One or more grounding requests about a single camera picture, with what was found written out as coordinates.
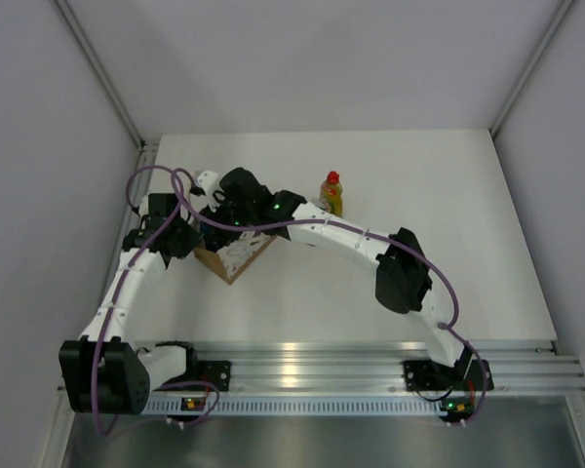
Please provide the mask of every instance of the white wall panel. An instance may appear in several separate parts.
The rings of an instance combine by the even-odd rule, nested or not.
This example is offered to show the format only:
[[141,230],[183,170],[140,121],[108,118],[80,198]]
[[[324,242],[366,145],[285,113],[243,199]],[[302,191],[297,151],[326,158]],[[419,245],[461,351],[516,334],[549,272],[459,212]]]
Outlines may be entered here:
[[0,0],[0,468],[31,466],[136,151],[46,0]]
[[72,0],[136,124],[487,128],[557,0]]
[[585,0],[497,149],[561,343],[585,368]]

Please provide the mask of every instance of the white table surface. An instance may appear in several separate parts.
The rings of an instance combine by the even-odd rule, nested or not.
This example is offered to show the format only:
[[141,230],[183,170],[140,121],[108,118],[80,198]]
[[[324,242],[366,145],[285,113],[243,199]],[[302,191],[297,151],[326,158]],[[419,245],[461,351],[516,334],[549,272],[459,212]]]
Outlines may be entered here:
[[[556,339],[487,131],[165,136],[157,163],[190,172],[252,171],[271,191],[318,196],[341,174],[344,216],[373,230],[411,229],[453,283],[457,329],[476,340]],[[150,190],[170,190],[156,172]],[[442,303],[448,295],[439,279]],[[193,256],[172,261],[143,340],[420,341],[374,298],[374,278],[334,253],[277,239],[232,285]]]

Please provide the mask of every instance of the cardboard box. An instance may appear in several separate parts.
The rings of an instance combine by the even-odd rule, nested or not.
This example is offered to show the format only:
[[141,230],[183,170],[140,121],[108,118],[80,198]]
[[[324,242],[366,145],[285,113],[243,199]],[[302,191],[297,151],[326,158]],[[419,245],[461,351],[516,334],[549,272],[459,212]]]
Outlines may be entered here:
[[201,247],[193,252],[195,257],[208,266],[216,276],[231,285],[274,240],[275,236],[249,231],[216,252]]

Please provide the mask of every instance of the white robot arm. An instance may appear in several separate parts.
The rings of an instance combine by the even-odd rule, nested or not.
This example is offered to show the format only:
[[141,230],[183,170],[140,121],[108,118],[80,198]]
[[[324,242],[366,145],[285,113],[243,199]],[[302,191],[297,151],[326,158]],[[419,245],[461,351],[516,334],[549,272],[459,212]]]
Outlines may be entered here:
[[[207,219],[244,226],[281,222],[286,226],[265,232],[329,249],[366,268],[375,276],[377,300],[389,310],[403,314],[420,335],[425,336],[431,366],[424,367],[424,378],[429,378],[432,372],[433,378],[438,377],[436,383],[440,381],[443,388],[452,388],[451,382],[465,378],[472,353],[462,342],[438,327],[450,320],[451,311],[436,305],[428,268],[422,262],[387,241],[367,236],[368,231],[326,213],[299,195],[286,190],[271,194],[252,173],[242,168],[224,177],[204,172],[199,175],[199,182],[200,194],[208,199],[208,206],[201,212]],[[61,347],[59,361],[69,401],[75,411],[92,410],[91,373],[98,342],[102,347],[97,367],[99,412],[139,414],[151,391],[170,379],[190,380],[200,374],[200,363],[190,343],[159,343],[143,353],[135,351],[139,323],[145,314],[153,312],[145,309],[145,298],[151,294],[171,259],[186,257],[202,242],[207,248],[216,250],[240,236],[239,232],[210,226],[202,226],[202,232],[197,232],[177,214],[168,229],[157,236],[156,241],[131,265],[130,260],[144,241],[173,215],[176,203],[173,194],[150,194],[143,200],[139,207],[141,225],[124,239],[117,273],[100,309],[78,340],[65,341]],[[290,222],[299,219],[316,219],[318,222]],[[357,232],[336,227],[328,221],[337,221]],[[402,228],[398,234],[388,236],[422,254],[415,236],[407,229]],[[109,311],[112,315],[104,330]],[[224,388],[219,388],[225,391],[227,384],[223,385]]]

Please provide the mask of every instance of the bottle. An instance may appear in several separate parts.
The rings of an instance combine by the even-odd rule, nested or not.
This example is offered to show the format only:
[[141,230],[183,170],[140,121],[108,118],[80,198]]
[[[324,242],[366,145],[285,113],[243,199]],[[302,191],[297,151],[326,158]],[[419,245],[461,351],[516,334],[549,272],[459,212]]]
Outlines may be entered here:
[[331,171],[321,184],[321,207],[328,213],[342,217],[342,185],[340,174]]

